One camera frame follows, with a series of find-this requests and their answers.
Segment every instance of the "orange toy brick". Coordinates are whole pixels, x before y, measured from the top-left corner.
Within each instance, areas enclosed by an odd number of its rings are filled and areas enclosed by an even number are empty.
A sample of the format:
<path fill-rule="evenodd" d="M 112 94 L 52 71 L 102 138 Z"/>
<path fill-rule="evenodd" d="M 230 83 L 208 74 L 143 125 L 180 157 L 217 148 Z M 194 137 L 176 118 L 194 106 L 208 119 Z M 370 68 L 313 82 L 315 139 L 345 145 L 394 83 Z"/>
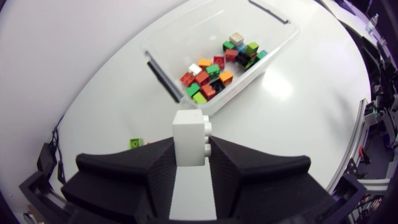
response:
<path fill-rule="evenodd" d="M 210 59 L 199 59 L 198 65 L 202 69 L 205 69 L 206 67 L 209 67 L 211 65 L 211 60 Z"/>
<path fill-rule="evenodd" d="M 236 56 L 238 55 L 237 50 L 226 49 L 225 50 L 225 60 L 227 62 L 235 61 Z"/>
<path fill-rule="evenodd" d="M 185 73 L 185 74 L 180 78 L 180 81 L 181 81 L 182 84 L 184 84 L 186 87 L 189 87 L 189 86 L 193 83 L 194 80 L 195 80 L 195 77 L 194 77 L 191 73 L 189 73 L 189 72 Z"/>
<path fill-rule="evenodd" d="M 210 82 L 210 76 L 207 74 L 207 72 L 201 71 L 195 76 L 195 81 L 202 86 Z"/>
<path fill-rule="evenodd" d="M 230 84 L 232 82 L 233 75 L 230 71 L 224 71 L 218 77 L 224 86 Z"/>
<path fill-rule="evenodd" d="M 224 67 L 225 67 L 225 58 L 224 58 L 224 56 L 214 56 L 213 57 L 213 63 L 215 65 L 218 65 L 221 70 L 224 69 Z"/>
<path fill-rule="evenodd" d="M 206 97 L 207 101 L 209 101 L 216 95 L 216 90 L 214 90 L 209 84 L 203 85 L 200 88 L 200 91 L 203 94 L 203 96 Z"/>

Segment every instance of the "black cable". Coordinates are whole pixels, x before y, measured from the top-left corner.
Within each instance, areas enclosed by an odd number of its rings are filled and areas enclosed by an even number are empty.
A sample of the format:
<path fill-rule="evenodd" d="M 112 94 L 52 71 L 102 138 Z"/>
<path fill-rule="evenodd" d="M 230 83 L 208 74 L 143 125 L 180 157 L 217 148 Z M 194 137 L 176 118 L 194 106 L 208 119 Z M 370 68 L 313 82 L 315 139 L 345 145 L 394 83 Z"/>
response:
<path fill-rule="evenodd" d="M 380 196 L 374 197 L 371 200 L 368 200 L 367 202 L 364 202 L 364 203 L 361 203 L 361 204 L 357 205 L 353 210 L 356 210 L 357 208 L 362 207 L 363 205 L 366 205 L 369 202 L 374 202 L 375 200 L 378 200 L 380 198 L 381 198 Z"/>
<path fill-rule="evenodd" d="M 52 131 L 52 138 L 50 141 L 50 150 L 53 153 L 55 153 L 55 151 L 58 150 L 58 155 L 60 157 L 60 160 L 58 161 L 58 180 L 62 184 L 65 184 L 66 180 L 65 180 L 65 172 L 63 170 L 62 153 L 61 153 L 61 149 L 60 149 L 60 145 L 59 145 L 58 126 L 60 125 L 61 120 L 64 116 L 65 115 L 62 115 L 62 117 L 58 121 L 57 125 L 55 126 L 54 130 Z"/>

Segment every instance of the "plastic container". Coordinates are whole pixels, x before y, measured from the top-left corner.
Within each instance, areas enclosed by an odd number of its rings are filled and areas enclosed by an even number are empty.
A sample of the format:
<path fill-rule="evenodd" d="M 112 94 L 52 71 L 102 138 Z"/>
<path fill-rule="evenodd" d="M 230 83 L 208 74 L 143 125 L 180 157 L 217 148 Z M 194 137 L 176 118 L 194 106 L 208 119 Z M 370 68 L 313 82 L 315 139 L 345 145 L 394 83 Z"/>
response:
<path fill-rule="evenodd" d="M 377 25 L 377 19 L 379 18 L 379 15 L 376 13 L 376 15 L 374 15 L 370 21 L 368 22 L 368 24 L 366 25 L 365 29 L 368 32 L 368 34 L 371 34 L 374 30 L 374 28 Z"/>
<path fill-rule="evenodd" d="M 226 62 L 233 81 L 205 104 L 198 105 L 185 93 L 180 77 L 200 58 L 224 55 L 223 42 L 235 32 L 244 43 L 257 42 L 258 52 L 268 54 L 250 69 Z M 143 42 L 149 66 L 175 101 L 212 115 L 263 74 L 271 60 L 297 36 L 299 28 L 283 14 L 261 1 L 212 0 L 187 11 L 150 34 Z"/>

